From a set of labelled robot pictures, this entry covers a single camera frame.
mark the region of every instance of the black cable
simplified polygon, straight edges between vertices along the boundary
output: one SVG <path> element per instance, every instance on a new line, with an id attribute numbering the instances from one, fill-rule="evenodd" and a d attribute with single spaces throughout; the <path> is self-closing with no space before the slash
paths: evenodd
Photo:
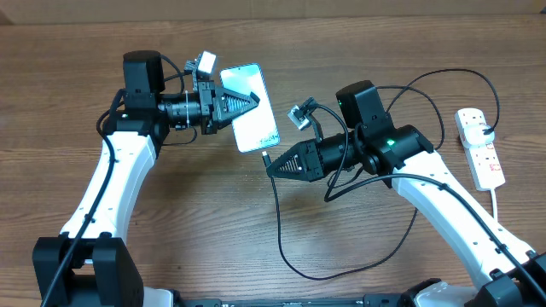
<path id="1" fill-rule="evenodd" d="M 341 187 L 346 186 L 347 184 L 350 184 L 350 183 L 354 182 L 355 180 L 358 179 L 358 177 L 360 176 L 360 174 L 362 174 L 363 171 L 364 171 L 364 166 L 360 166 L 360 168 L 357 170 L 357 173 L 351 179 L 347 180 L 347 182 L 343 182 L 342 184 L 336 185 L 334 188 L 341 188 Z M 330 176 L 330 178 L 326 182 L 327 186 L 330 186 L 330 184 L 332 182 L 332 178 L 334 178 L 334 175 L 335 174 L 332 174 L 332 176 Z"/>
<path id="2" fill-rule="evenodd" d="M 180 95 L 181 95 L 184 92 L 184 76 L 183 76 L 182 72 L 180 71 L 180 69 L 178 69 L 178 66 L 174 62 L 171 61 L 171 59 L 166 57 L 166 55 L 161 55 L 161 59 L 163 59 L 163 61 L 169 63 L 172 66 L 172 68 L 174 68 L 174 70 L 177 71 L 176 75 L 167 77 L 163 81 L 166 82 L 166 81 L 172 80 L 172 79 L 174 79 L 176 77 L 179 77 L 180 78 Z"/>
<path id="3" fill-rule="evenodd" d="M 373 177 L 373 178 L 363 180 L 361 182 L 357 182 L 357 183 L 351 185 L 350 187 L 344 188 L 343 190 L 341 190 L 338 193 L 334 194 L 331 197 L 331 200 L 335 200 L 335 199 L 337 199 L 337 198 L 351 192 L 352 190 L 354 190 L 356 188 L 360 188 L 360 187 L 365 186 L 367 184 L 370 184 L 372 182 L 378 182 L 378 181 L 382 181 L 382 180 L 385 180 L 385 179 L 393 179 L 393 178 L 409 178 L 409 179 L 420 180 L 420 181 L 423 181 L 423 182 L 428 182 L 428 183 L 434 184 L 435 186 L 439 187 L 441 190 L 445 190 L 446 192 L 451 194 L 453 197 L 455 197 L 457 200 L 459 200 L 461 202 L 461 204 L 468 210 L 470 215 L 472 215 L 474 217 L 476 222 L 478 222 L 479 226 L 481 226 L 481 228 L 487 233 L 487 235 L 489 235 L 489 237 L 491 238 L 491 241 L 493 241 L 495 243 L 495 245 L 498 247 L 498 249 L 506 256 L 506 258 L 508 258 L 508 260 L 520 272 L 519 278 L 525 280 L 528 283 L 528 286 L 532 290 L 534 290 L 534 292 L 540 298 L 540 300 L 544 304 L 546 304 L 546 293 L 544 293 L 544 290 L 537 284 L 537 282 L 525 270 L 525 268 L 520 264 L 520 262 L 518 262 L 518 260 L 514 257 L 514 255 L 512 255 L 512 253 L 510 253 L 510 251 L 508 250 L 506 245 L 503 244 L 497 238 L 497 236 L 491 231 L 491 229 L 489 229 L 489 227 L 487 227 L 487 224 L 485 224 L 484 220 L 470 206 L 470 204 L 468 204 L 468 202 L 462 196 L 460 196 L 454 189 L 450 188 L 450 186 L 448 186 L 446 183 L 441 183 L 441 182 L 439 182 L 437 180 L 434 180 L 432 178 L 424 177 L 424 176 L 420 176 L 420 175 L 414 175 L 414 174 L 390 174 L 390 175 L 385 175 L 385 176 L 377 176 L 377 177 Z"/>
<path id="4" fill-rule="evenodd" d="M 358 122 L 358 123 L 355 125 L 355 129 L 354 129 L 355 133 L 354 133 L 354 136 L 353 136 L 353 138 L 352 138 L 352 140 L 353 140 L 353 146 L 354 146 L 354 148 L 357 149 L 358 154 L 360 154 L 361 157 L 364 156 L 364 151 L 360 148 L 360 144 L 358 144 L 358 139 L 359 139 L 359 137 L 358 137 L 358 132 L 362 129 L 362 126 L 363 126 L 363 123 L 362 123 L 362 122 Z"/>
<path id="5" fill-rule="evenodd" d="M 343 157 L 341 158 L 340 168 L 335 172 L 334 180 L 332 181 L 332 184 L 328 186 L 328 190 L 326 191 L 326 194 L 324 195 L 324 201 L 329 202 L 331 200 L 329 198 L 330 193 L 332 193 L 332 189 L 334 189 L 335 183 L 338 181 L 338 178 L 340 177 L 340 173 L 343 170 L 343 165 L 345 164 L 345 158 L 347 156 L 347 149 L 349 148 L 349 130 L 347 129 L 347 125 L 345 125 L 345 123 L 340 118 L 340 116 L 338 114 L 336 114 L 334 111 L 332 111 L 332 109 L 330 109 L 329 107 L 326 107 L 326 106 L 323 106 L 323 105 L 320 105 L 320 104 L 312 105 L 310 107 L 311 108 L 320 108 L 320 109 L 330 113 L 330 115 L 334 116 L 334 118 L 340 123 L 341 128 L 343 128 L 343 131 L 345 132 L 345 146 L 343 148 Z"/>
<path id="6" fill-rule="evenodd" d="M 89 209 L 89 212 L 85 215 L 84 223 L 79 228 L 78 233 L 76 234 L 76 236 L 74 237 L 72 241 L 72 245 L 68 248 L 67 253 L 63 257 L 61 264 L 59 264 L 59 267 L 57 268 L 57 271 L 55 272 L 55 275 L 53 276 L 53 279 L 51 280 L 51 283 L 49 284 L 48 290 L 44 295 L 44 300 L 42 301 L 42 305 L 41 305 L 42 307 L 48 306 L 51 293 L 53 293 L 53 290 L 55 289 L 55 285 L 57 284 L 57 282 L 59 282 L 59 279 L 61 278 L 65 269 L 67 269 L 68 264 L 72 261 L 72 255 L 74 254 L 74 250 L 76 249 L 76 246 L 78 245 L 79 241 L 84 235 L 85 230 L 91 223 L 91 220 L 93 219 L 93 215 L 95 214 L 96 208 L 99 206 L 99 203 L 101 202 L 101 198 L 104 195 L 104 192 L 106 191 L 106 187 L 108 186 L 110 178 L 112 177 L 113 166 L 116 163 L 115 151 L 113 150 L 113 146 L 110 140 L 102 132 L 101 122 L 107 117 L 107 115 L 112 116 L 112 114 L 116 111 L 118 106 L 121 105 L 120 102 L 124 93 L 125 93 L 125 90 L 118 90 L 118 93 L 112 100 L 112 105 L 110 106 L 110 110 L 105 112 L 103 115 L 101 115 L 101 117 L 96 121 L 96 131 L 99 133 L 99 135 L 101 135 L 102 139 L 107 144 L 108 151 L 110 152 L 110 161 L 108 164 L 106 176 L 104 177 L 104 181 L 102 182 L 101 188 L 99 189 L 99 192 L 95 197 L 95 201 L 93 202 L 93 205 Z"/>
<path id="7" fill-rule="evenodd" d="M 434 103 L 433 99 L 429 95 L 427 95 L 423 91 L 420 91 L 418 89 L 415 89 L 415 88 L 412 88 L 412 87 L 409 87 L 409 86 L 387 85 L 387 86 L 376 86 L 375 88 L 378 89 L 378 90 L 383 90 L 383 89 L 385 89 L 385 90 L 396 90 L 396 89 L 404 90 L 404 89 L 406 89 L 406 90 L 414 91 L 415 93 L 421 94 L 425 98 L 427 98 L 428 101 L 430 101 L 430 104 L 433 105 L 434 111 L 436 111 L 436 115 L 438 115 L 438 121 L 440 123 L 440 130 L 442 131 L 442 137 L 440 139 L 440 143 L 438 144 L 438 146 L 435 149 L 439 150 L 442 147 L 442 145 L 444 144 L 444 139 L 445 139 L 444 121 L 442 120 L 442 115 L 440 114 L 440 111 L 438 110 L 438 107 L 436 107 L 436 103 Z M 389 105 L 389 108 L 386 110 L 387 112 L 389 112 L 392 105 L 394 105 L 394 102 L 396 102 L 396 100 L 392 100 L 391 104 Z"/>
<path id="8" fill-rule="evenodd" d="M 167 78 L 164 78 L 163 82 L 171 81 L 171 80 L 173 80 L 175 78 L 179 78 L 179 77 L 180 77 L 180 75 L 178 73 L 175 73 L 175 74 L 173 74 L 173 75 L 171 75 L 171 76 L 169 76 Z"/>
<path id="9" fill-rule="evenodd" d="M 366 265 L 362 268 L 359 268 L 359 269 L 351 269 L 351 270 L 347 270 L 345 272 L 341 272 L 341 273 L 338 273 L 338 274 L 335 274 L 335 275 L 331 275 L 331 276 L 327 276 L 327 277 L 313 277 L 313 276 L 308 276 L 308 275 L 305 275 L 303 273 L 301 273 L 298 269 L 294 268 L 290 262 L 288 262 L 287 258 L 284 256 L 284 251 L 282 250 L 282 237 L 281 237 L 281 207 L 279 205 L 279 197 L 277 195 L 277 192 L 276 192 L 276 185 L 275 185 L 275 179 L 273 177 L 271 177 L 271 186 L 273 188 L 273 195 L 275 195 L 275 203 L 276 203 L 276 224 L 277 224 L 277 242 L 278 242 L 278 245 L 279 245 L 279 252 L 281 253 L 281 257 L 282 257 L 282 260 L 284 261 L 284 263 L 290 268 L 292 269 L 292 271 L 294 271 L 296 274 L 306 278 L 306 279 L 309 279 L 309 280 L 312 280 L 312 281 L 326 281 L 326 280 L 330 280 L 330 279 L 333 279 L 333 278 L 336 278 L 336 277 L 340 277 L 340 276 L 343 276 L 343 275 L 347 275 L 347 274 L 351 274 L 351 273 L 357 273 L 357 272 L 362 272 L 366 269 L 372 269 L 380 264 L 383 264 L 385 261 L 387 261 L 388 259 L 390 259 L 392 256 L 394 256 L 394 254 L 396 252 L 398 252 L 398 249 L 400 249 L 400 247 L 402 246 L 402 244 L 404 243 L 404 241 L 406 240 L 406 237 L 408 237 L 408 234 L 410 233 L 410 230 L 411 230 L 411 226 L 413 226 L 413 223 L 415 221 L 415 217 L 417 217 L 417 209 L 415 209 L 414 213 L 413 213 L 413 217 L 411 218 L 411 222 L 409 223 L 409 227 L 408 229 L 406 230 L 404 236 L 402 237 L 402 240 L 398 243 L 398 245 L 396 246 L 396 248 L 394 250 L 392 250 L 392 252 L 390 254 L 388 254 L 386 257 L 384 257 L 382 260 L 379 260 L 373 264 L 369 264 L 369 265 Z"/>
<path id="10" fill-rule="evenodd" d="M 498 94 L 497 94 L 497 90 L 495 90 L 495 86 L 493 86 L 493 83 L 486 77 L 484 76 L 483 74 L 479 73 L 479 72 L 476 72 L 472 69 L 466 69 L 466 68 L 447 68 L 447 69 L 440 69 L 440 70 L 437 70 L 437 71 L 433 71 L 433 72 L 427 72 L 427 73 L 424 73 L 422 74 L 421 76 L 413 79 L 413 81 L 409 82 L 408 85 L 406 85 L 404 87 L 403 90 L 400 90 L 400 92 L 396 95 L 396 97 L 394 97 L 394 99 L 392 100 L 391 104 L 389 105 L 389 107 L 386 109 L 387 112 L 389 112 L 389 110 L 391 109 L 392 105 L 394 104 L 394 102 L 406 91 L 409 89 L 409 87 L 415 83 L 417 80 L 419 80 L 420 78 L 424 78 L 426 76 L 429 76 L 429 75 L 432 75 L 434 73 L 440 73 L 440 72 L 470 72 L 470 73 L 473 73 L 477 76 L 479 76 L 480 78 L 482 78 L 488 85 L 489 87 L 491 88 L 491 91 L 493 92 L 493 95 L 495 96 L 495 102 L 497 104 L 497 118 L 495 119 L 495 124 L 493 124 L 493 126 L 490 128 L 490 129 L 487 129 L 484 134 L 488 135 L 490 133 L 492 133 L 495 128 L 497 127 L 497 124 L 498 124 L 498 120 L 501 116 L 501 102 L 499 101 L 498 99 Z"/>
<path id="11" fill-rule="evenodd" d="M 191 128 L 194 130 L 194 136 L 191 138 L 189 142 L 180 142 L 180 143 L 168 143 L 163 144 L 163 146 L 178 146 L 178 145 L 188 145 L 197 139 L 197 129 L 194 126 L 191 126 Z"/>

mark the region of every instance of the wooden table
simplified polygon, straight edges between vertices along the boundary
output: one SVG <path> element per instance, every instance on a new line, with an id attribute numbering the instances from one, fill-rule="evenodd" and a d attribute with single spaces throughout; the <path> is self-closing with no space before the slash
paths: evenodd
<path id="1" fill-rule="evenodd" d="M 218 68 L 259 63 L 282 136 L 281 145 L 269 150 L 273 158 L 312 137 L 284 115 L 308 96 L 337 110 L 334 93 L 359 80 L 406 84 L 444 67 L 479 70 L 491 78 L 502 103 L 496 145 L 507 183 L 497 191 L 500 221 L 537 251 L 546 250 L 542 15 L 3 26 L 2 306 L 38 305 L 32 248 L 39 236 L 55 236 L 80 202 L 101 146 L 95 121 L 124 85 L 122 54 L 135 49 L 157 49 L 180 66 L 203 49 L 219 55 Z M 171 81 L 168 90 L 178 86 Z M 415 86 L 444 115 L 444 161 L 490 210 L 489 194 L 474 190 L 453 116 L 462 107 L 478 107 L 492 123 L 491 91 L 481 79 L 459 72 Z M 388 102 L 395 94 L 385 90 L 381 97 Z M 317 116 L 326 135 L 340 131 L 327 115 Z M 413 124 L 439 142 L 438 120 L 421 97 L 404 95 L 392 117 L 395 125 Z M 238 153 L 230 128 L 185 147 L 161 149 L 129 229 L 128 248 L 145 285 L 174 288 L 185 298 L 253 299 L 399 292 L 429 277 L 469 284 L 461 262 L 422 216 L 398 254 L 380 267 L 333 281 L 300 278 L 277 251 L 274 200 L 259 155 Z M 379 183 L 328 204 L 322 202 L 325 181 L 279 180 L 278 189 L 285 253 L 309 275 L 384 257 L 413 211 Z"/>

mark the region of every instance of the smartphone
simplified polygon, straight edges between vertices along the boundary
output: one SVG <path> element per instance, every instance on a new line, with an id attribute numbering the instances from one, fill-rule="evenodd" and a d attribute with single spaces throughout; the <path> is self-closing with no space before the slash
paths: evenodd
<path id="1" fill-rule="evenodd" d="M 251 92 L 259 97 L 256 108 L 233 120 L 233 133 L 242 153 L 278 145 L 279 130 L 267 96 L 264 75 L 258 64 L 231 67 L 220 72 L 222 86 L 244 95 Z"/>

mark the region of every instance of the power strip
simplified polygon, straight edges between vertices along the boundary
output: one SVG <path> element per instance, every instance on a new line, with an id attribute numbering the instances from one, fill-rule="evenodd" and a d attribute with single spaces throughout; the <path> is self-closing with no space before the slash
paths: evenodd
<path id="1" fill-rule="evenodd" d="M 464 108 L 455 114 L 455 122 L 459 130 L 461 141 L 465 141 L 464 129 L 471 125 L 483 125 L 485 115 L 476 108 Z M 506 180 L 502 173 L 501 163 L 497 157 L 497 151 L 493 143 L 478 145 L 473 148 L 464 148 L 467 155 L 470 172 L 474 179 L 476 189 L 479 191 L 489 191 L 503 185 Z"/>

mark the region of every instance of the cable clip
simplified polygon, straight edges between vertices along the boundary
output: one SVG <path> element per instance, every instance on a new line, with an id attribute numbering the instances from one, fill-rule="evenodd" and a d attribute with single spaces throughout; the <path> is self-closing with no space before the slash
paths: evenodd
<path id="1" fill-rule="evenodd" d="M 438 186 L 438 190 L 443 191 L 443 190 L 445 190 L 445 189 L 447 189 L 449 187 L 450 186 L 447 183 L 444 182 L 444 183 L 442 183 L 441 185 Z"/>

